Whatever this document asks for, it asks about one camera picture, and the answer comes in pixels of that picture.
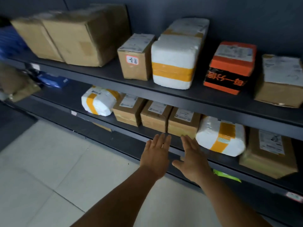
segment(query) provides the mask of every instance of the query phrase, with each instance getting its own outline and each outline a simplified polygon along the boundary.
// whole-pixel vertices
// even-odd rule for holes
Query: tile floor
[[[3,227],[69,227],[138,162],[38,121],[0,152]],[[221,226],[205,195],[164,177],[135,226]]]

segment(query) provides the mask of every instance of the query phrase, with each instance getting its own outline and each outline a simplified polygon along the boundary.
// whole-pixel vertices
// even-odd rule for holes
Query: forearm
[[[128,179],[96,203],[72,227],[133,226],[156,180],[156,176],[148,168],[138,168]]]
[[[199,186],[211,201],[223,227],[271,226],[242,202],[217,175],[211,174],[202,177]]]

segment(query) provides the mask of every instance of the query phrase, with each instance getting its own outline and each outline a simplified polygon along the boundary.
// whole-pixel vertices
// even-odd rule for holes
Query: person's left hand
[[[155,135],[153,140],[146,142],[145,149],[140,160],[140,167],[146,167],[153,171],[157,180],[162,178],[169,166],[169,145],[171,136],[165,138],[165,134]]]

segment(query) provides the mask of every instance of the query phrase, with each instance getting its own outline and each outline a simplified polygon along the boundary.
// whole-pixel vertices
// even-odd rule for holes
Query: hand
[[[207,158],[195,139],[192,140],[186,135],[181,136],[181,140],[185,151],[184,161],[174,160],[172,165],[179,169],[187,179],[201,186],[204,177],[213,175]]]
[[[147,167],[155,173],[156,179],[162,178],[169,167],[169,145],[171,136],[155,135],[153,140],[146,142],[140,160],[140,167]]]

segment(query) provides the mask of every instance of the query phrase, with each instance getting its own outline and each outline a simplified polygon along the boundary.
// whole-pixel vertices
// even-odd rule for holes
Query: white package with yellow tape
[[[81,97],[82,106],[90,113],[101,116],[108,116],[112,113],[112,108],[119,99],[117,91],[92,86]]]
[[[246,148],[243,125],[210,116],[202,119],[196,140],[202,147],[233,157]]]
[[[208,26],[208,19],[182,18],[161,34],[151,47],[156,84],[176,89],[190,88]]]

